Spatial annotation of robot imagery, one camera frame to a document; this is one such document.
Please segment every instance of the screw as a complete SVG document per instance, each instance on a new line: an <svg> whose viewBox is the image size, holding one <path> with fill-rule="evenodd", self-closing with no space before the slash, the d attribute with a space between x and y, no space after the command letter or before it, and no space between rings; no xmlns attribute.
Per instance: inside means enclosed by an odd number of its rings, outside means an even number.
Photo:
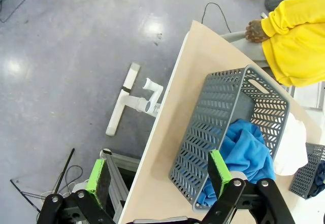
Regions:
<svg viewBox="0 0 325 224"><path fill-rule="evenodd" d="M83 192L79 192L78 197L83 198L83 197L85 197L85 194Z"/></svg>
<svg viewBox="0 0 325 224"><path fill-rule="evenodd" d="M53 201L53 202L57 202L58 200L59 200L59 198L58 198L57 196L53 196L53 197L52 197L52 201Z"/></svg>
<svg viewBox="0 0 325 224"><path fill-rule="evenodd" d="M262 186L267 187L267 186L269 186L269 183L266 180L263 180L262 181Z"/></svg>
<svg viewBox="0 0 325 224"><path fill-rule="evenodd" d="M236 187L238 187L238 186L242 185L242 183L241 183L239 180L235 180L235 181L234 181L234 185L235 185Z"/></svg>

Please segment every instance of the laundry basket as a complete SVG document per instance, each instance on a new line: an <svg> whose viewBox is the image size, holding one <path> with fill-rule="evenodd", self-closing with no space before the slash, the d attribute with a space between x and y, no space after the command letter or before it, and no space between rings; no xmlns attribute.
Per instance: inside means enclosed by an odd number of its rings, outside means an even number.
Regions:
<svg viewBox="0 0 325 224"><path fill-rule="evenodd" d="M325 161L325 146L306 143L308 163L295 173L289 190L294 194L308 199L310 187L315 179L319 164Z"/></svg>
<svg viewBox="0 0 325 224"><path fill-rule="evenodd" d="M244 119L259 126L274 158L289 112L289 103L254 67L209 74L181 142L169 178L194 211L208 178L208 152L219 149L230 123Z"/></svg>

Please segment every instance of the yellow sweatshirt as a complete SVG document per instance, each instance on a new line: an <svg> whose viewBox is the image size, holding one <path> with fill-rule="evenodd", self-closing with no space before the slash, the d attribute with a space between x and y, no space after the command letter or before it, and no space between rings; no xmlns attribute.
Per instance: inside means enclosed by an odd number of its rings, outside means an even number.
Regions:
<svg viewBox="0 0 325 224"><path fill-rule="evenodd" d="M262 43L275 78L302 87L325 80L325 0L285 0L262 29Z"/></svg>

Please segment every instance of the wooden tabletop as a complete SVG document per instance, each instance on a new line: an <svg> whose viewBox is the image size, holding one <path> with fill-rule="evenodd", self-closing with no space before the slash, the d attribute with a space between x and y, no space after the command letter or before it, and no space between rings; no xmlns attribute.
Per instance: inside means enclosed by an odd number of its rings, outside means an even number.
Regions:
<svg viewBox="0 0 325 224"><path fill-rule="evenodd" d="M193 212L191 204L168 179L169 171L205 77L212 72L243 68L249 64L254 63L221 36L196 21L192 23L175 64L119 224L134 219L163 219L173 216L203 218L205 214ZM285 93L290 101L291 113L296 119L304 122L307 141L318 144L321 135L318 125L277 82L271 78L270 82ZM292 176L277 176L276 183L289 209L293 211L297 203L303 199L288 191L291 180ZM239 211L232 223L254 223L254 221L248 211Z"/></svg>

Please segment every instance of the gray floor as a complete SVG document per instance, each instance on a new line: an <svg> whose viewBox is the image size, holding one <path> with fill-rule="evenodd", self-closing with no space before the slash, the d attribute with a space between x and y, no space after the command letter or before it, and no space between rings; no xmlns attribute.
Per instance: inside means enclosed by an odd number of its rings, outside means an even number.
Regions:
<svg viewBox="0 0 325 224"><path fill-rule="evenodd" d="M21 0L7 0L5 19ZM70 150L85 180L99 151L140 157L153 118L126 110L117 135L105 130L131 62L166 86L191 21L207 2L221 5L232 31L259 19L264 0L27 0L0 23L0 152L2 223L35 223L36 211L9 183L41 193L52 189ZM205 24L227 33L209 6ZM79 174L69 172L68 180Z"/></svg>

